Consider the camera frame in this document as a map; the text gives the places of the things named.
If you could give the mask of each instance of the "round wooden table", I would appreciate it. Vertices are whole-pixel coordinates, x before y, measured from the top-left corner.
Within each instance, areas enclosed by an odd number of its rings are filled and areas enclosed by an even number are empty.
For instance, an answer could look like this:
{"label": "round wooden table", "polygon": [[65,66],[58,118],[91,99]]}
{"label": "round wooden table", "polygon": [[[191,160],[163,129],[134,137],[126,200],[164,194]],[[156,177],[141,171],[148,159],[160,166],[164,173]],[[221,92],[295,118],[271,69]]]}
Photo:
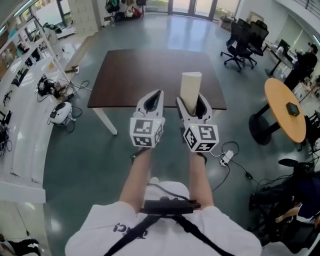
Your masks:
{"label": "round wooden table", "polygon": [[[292,91],[281,81],[269,78],[264,84],[267,104],[249,119],[249,129],[255,141],[267,145],[271,134],[280,127],[285,134],[295,143],[301,143],[306,137],[306,121],[303,110]],[[298,116],[288,113],[287,103],[295,104],[299,110]],[[269,126],[262,116],[268,109],[272,110],[276,122]]]}

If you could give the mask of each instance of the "black box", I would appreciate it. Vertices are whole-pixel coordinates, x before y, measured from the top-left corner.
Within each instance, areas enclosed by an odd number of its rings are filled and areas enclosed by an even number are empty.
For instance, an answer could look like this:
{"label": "black box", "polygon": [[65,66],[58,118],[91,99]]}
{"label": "black box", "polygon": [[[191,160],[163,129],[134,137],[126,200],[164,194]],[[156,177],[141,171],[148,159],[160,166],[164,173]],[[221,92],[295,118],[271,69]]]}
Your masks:
{"label": "black box", "polygon": [[291,102],[286,104],[286,109],[288,110],[288,113],[291,116],[297,117],[300,114],[297,105],[295,105],[295,104],[293,104]]}

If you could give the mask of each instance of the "black harness strap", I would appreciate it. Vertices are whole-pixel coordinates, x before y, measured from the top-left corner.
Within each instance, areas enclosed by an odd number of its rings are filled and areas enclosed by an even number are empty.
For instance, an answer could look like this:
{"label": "black harness strap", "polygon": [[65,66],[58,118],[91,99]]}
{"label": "black harness strap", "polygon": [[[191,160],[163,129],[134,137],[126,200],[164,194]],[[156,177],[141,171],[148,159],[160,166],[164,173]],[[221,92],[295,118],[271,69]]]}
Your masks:
{"label": "black harness strap", "polygon": [[210,246],[212,249],[214,249],[221,256],[234,256],[233,254],[226,252],[225,250],[217,246],[215,243],[213,243],[209,238],[207,238],[204,234],[201,233],[201,231],[198,229],[196,225],[191,223],[182,215],[166,217],[160,215],[148,215],[142,222],[140,222],[138,225],[132,228],[126,235],[124,235],[118,242],[116,242],[104,256],[114,255],[127,244],[131,243],[139,237],[142,237],[146,229],[149,228],[151,225],[155,224],[160,218],[173,219],[183,227],[185,232],[191,233],[196,238],[198,238],[199,240]]}

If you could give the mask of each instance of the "gray floor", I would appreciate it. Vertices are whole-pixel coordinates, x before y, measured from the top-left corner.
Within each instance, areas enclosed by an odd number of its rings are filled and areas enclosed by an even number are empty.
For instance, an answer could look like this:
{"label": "gray floor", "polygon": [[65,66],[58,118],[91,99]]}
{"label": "gray floor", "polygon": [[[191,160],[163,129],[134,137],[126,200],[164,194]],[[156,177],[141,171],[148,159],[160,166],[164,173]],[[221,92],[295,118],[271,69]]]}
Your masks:
{"label": "gray floor", "polygon": [[[146,15],[143,21],[117,23],[99,32],[98,40],[80,63],[80,74],[73,79],[80,83],[89,80],[92,87],[102,61],[109,50],[132,48],[169,48],[206,52],[209,54],[227,103],[227,110],[216,119],[220,145],[213,151],[221,152],[224,142],[236,141],[240,152],[234,161],[243,165],[256,180],[275,179],[291,173],[277,162],[282,158],[303,160],[305,152],[298,153],[296,145],[278,130],[267,146],[257,144],[251,137],[248,120],[266,103],[264,83],[268,78],[264,69],[275,63],[266,54],[255,56],[258,65],[247,66],[238,73],[235,63],[224,66],[226,41],[230,32],[214,22],[182,16]],[[106,113],[118,129],[113,136],[97,115],[87,108],[90,91],[81,90],[74,98],[74,106],[83,109],[76,121],[75,131],[67,134],[54,127],[46,156],[44,188],[47,204],[45,219],[52,255],[64,255],[68,238],[85,220],[93,204],[115,202],[131,166],[129,156],[135,152],[129,137],[129,123],[134,109],[108,109]],[[153,152],[151,173],[161,181],[180,181],[188,184],[188,150],[182,144],[176,109],[165,110],[166,123],[161,142]],[[264,115],[273,123],[270,110]],[[249,196],[256,184],[247,180],[243,170],[230,164],[230,175],[214,193],[215,205],[244,228],[256,224],[257,213],[249,212]],[[207,173],[212,189],[227,174],[219,159],[208,155]]]}

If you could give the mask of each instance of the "computer monitor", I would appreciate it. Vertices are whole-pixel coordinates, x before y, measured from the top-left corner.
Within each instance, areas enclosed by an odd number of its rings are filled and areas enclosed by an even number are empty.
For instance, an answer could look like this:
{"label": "computer monitor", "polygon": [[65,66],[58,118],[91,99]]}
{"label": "computer monitor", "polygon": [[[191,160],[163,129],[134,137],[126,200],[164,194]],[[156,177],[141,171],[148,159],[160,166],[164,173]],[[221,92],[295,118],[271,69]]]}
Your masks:
{"label": "computer monitor", "polygon": [[277,49],[278,49],[279,47],[283,47],[283,52],[282,52],[282,53],[283,53],[283,54],[286,54],[286,53],[288,53],[288,51],[289,51],[290,45],[289,45],[285,40],[281,39],[281,41],[280,41]]}

